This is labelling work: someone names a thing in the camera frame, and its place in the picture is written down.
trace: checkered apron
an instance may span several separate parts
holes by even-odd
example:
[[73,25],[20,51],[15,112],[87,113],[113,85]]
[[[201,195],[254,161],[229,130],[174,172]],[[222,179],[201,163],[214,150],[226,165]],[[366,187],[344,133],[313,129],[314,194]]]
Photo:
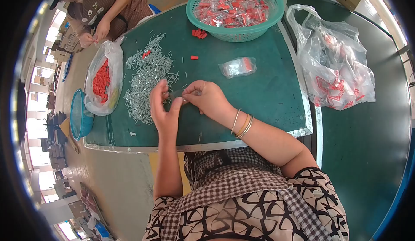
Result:
[[162,240],[176,241],[183,212],[262,190],[275,190],[282,195],[309,241],[331,240],[326,228],[279,168],[253,149],[186,153],[184,164],[192,192],[170,204],[160,233]]

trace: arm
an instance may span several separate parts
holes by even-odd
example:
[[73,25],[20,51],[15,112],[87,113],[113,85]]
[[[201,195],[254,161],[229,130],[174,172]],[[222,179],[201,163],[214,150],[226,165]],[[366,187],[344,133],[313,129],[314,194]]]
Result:
[[[237,109],[226,100],[219,86],[212,82],[195,81],[183,94],[186,100],[199,107],[201,113],[231,130]],[[246,113],[239,112],[234,133],[242,129],[247,116]],[[279,166],[285,177],[293,177],[299,170],[309,166],[317,167],[310,151],[301,142],[260,120],[253,120],[242,140],[266,160]]]
[[183,183],[176,150],[179,111],[183,99],[181,97],[174,99],[167,113],[163,107],[163,100],[169,96],[168,90],[167,81],[161,80],[150,94],[151,115],[158,130],[158,168],[154,180],[154,200],[161,196],[174,198],[183,196]]
[[97,41],[105,38],[110,31],[111,21],[124,9],[131,0],[115,0],[114,4],[102,17],[96,29]]
[[66,17],[70,27],[75,31],[75,35],[78,37],[81,47],[89,47],[95,42],[92,38],[91,28],[89,26],[85,26],[80,21],[72,18],[69,14],[67,14]]

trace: green workbench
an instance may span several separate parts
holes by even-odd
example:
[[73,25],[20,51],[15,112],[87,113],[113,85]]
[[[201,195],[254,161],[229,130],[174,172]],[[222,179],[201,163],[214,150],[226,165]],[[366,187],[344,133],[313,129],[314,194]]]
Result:
[[[212,36],[200,40],[191,34],[195,27],[187,19],[185,7],[181,5],[161,13],[128,32],[121,45],[124,64],[128,57],[146,46],[153,34],[165,33],[160,46],[163,54],[171,51],[175,60],[170,72],[179,72],[179,81],[172,86],[173,91],[195,80],[212,81],[221,87],[234,107],[254,114],[257,119],[295,137],[311,134],[311,114],[303,78],[297,77],[292,59],[295,53],[292,46],[290,53],[286,41],[291,41],[282,24],[271,27],[263,36],[249,42],[231,43]],[[199,56],[199,60],[191,61],[191,55]],[[226,79],[218,64],[238,57],[255,57],[257,71],[249,76]],[[114,151],[157,151],[158,134],[154,124],[136,124],[129,118],[122,97],[131,87],[129,81],[135,71],[124,68],[124,73],[117,108],[108,116],[96,116],[93,129],[84,141],[89,147],[106,146]],[[227,128],[200,115],[198,108],[191,104],[184,105],[180,111],[177,145],[181,151],[246,146]]]
[[[399,202],[402,176],[409,168],[411,114],[402,61],[392,37],[364,17],[329,0],[288,0],[288,5],[296,3],[314,6],[322,19],[346,21],[357,27],[359,39],[367,49],[368,67],[375,75],[376,102],[361,103],[343,111],[316,108],[314,135],[317,135],[318,164],[330,177],[345,208],[350,240],[376,240]],[[296,18],[300,22],[305,16],[299,12]],[[176,59],[172,71],[180,71],[180,80],[173,90],[196,79],[211,80],[223,88],[235,107],[294,136],[303,136],[312,131],[311,118],[303,117],[304,113],[309,114],[309,105],[307,97],[304,100],[302,95],[301,77],[295,73],[298,66],[293,65],[296,58],[290,37],[293,41],[295,37],[289,29],[287,35],[284,26],[283,20],[260,38],[246,43],[226,43],[212,36],[198,40],[191,37],[194,27],[187,21],[184,6],[181,6],[127,34],[122,44],[124,61],[137,48],[145,46],[151,30],[166,33],[161,46],[166,53],[172,51]],[[190,55],[198,55],[200,59],[191,62]],[[217,64],[240,56],[257,58],[257,72],[230,80],[222,77]],[[184,64],[181,64],[181,57],[184,57]],[[184,78],[183,71],[187,71],[189,78]],[[131,72],[127,71],[122,94],[129,88],[126,83],[129,78]],[[183,127],[188,127],[190,133],[184,135]],[[137,133],[137,137],[131,137],[128,131]],[[200,132],[203,134],[199,143]],[[108,147],[111,134],[116,146]],[[128,118],[120,100],[110,116],[95,118],[94,128],[84,144],[116,152],[146,152],[152,149],[143,146],[156,145],[156,140],[155,127],[135,124]],[[218,149],[223,145],[216,144],[224,142],[231,143],[231,147],[243,145],[229,130],[200,116],[191,105],[183,108],[178,145],[184,146],[179,148],[191,150],[185,148],[189,145],[200,150]]]
[[[358,13],[330,0],[288,0],[292,4],[311,5],[324,20],[357,27],[367,50],[376,102],[343,111],[321,108],[322,169],[345,208],[350,240],[377,240],[399,203],[402,176],[410,168],[410,97],[401,57],[393,38]],[[297,12],[296,19],[301,23],[306,16]]]

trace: pile of metal pins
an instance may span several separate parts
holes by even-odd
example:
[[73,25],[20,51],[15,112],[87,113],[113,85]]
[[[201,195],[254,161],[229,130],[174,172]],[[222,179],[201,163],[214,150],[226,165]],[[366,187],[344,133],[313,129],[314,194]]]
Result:
[[[124,96],[128,115],[135,123],[141,121],[145,124],[152,124],[150,115],[150,92],[161,79],[167,80],[169,90],[171,85],[179,80],[179,72],[169,73],[173,67],[170,52],[163,56],[159,45],[166,34],[153,35],[145,49],[137,50],[137,53],[130,56],[125,64],[127,69],[136,70],[130,81],[131,87]],[[143,59],[143,53],[151,53]]]

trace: silver bracelet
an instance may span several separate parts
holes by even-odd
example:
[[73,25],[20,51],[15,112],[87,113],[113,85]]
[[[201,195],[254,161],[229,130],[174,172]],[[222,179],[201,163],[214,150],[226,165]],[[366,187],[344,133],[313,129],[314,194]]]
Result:
[[249,120],[249,123],[246,126],[244,132],[242,132],[239,136],[236,136],[236,138],[240,139],[240,138],[242,138],[248,132],[248,130],[251,128],[251,125],[252,125],[252,121],[253,120],[254,120],[254,116],[251,115],[251,119]]
[[233,129],[235,128],[236,120],[238,119],[238,115],[239,115],[239,112],[240,112],[241,110],[242,110],[242,109],[239,109],[239,110],[238,110],[238,112],[236,113],[236,117],[235,117],[234,125],[232,126],[232,129],[231,129],[231,135],[232,135]]

